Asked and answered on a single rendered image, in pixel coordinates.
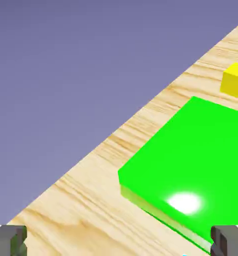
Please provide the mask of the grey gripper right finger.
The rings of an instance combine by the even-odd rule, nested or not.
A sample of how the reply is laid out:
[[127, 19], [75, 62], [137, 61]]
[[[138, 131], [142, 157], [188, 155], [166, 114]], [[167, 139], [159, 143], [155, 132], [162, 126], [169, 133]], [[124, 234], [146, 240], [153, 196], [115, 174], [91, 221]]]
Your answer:
[[211, 256], [238, 256], [238, 225], [214, 225], [210, 236]]

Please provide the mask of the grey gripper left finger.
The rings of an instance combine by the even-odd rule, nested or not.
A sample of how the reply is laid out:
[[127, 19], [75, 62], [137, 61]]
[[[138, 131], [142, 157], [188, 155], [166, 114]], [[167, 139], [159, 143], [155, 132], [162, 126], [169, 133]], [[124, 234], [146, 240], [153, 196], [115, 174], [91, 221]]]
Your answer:
[[0, 256], [27, 256], [25, 225], [0, 224]]

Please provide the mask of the large green box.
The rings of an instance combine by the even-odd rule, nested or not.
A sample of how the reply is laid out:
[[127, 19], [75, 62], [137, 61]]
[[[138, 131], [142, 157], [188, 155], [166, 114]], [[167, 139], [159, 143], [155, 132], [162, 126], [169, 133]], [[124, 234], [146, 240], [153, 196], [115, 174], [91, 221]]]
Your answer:
[[210, 254], [238, 225], [238, 111], [192, 97], [123, 167], [121, 194]]

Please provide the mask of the small yellow cube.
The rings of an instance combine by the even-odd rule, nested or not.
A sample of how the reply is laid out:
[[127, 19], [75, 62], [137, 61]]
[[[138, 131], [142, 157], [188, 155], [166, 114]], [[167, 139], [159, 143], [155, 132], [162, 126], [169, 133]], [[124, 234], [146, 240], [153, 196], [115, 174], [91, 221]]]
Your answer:
[[238, 98], [238, 62], [231, 64], [223, 71], [220, 91]]

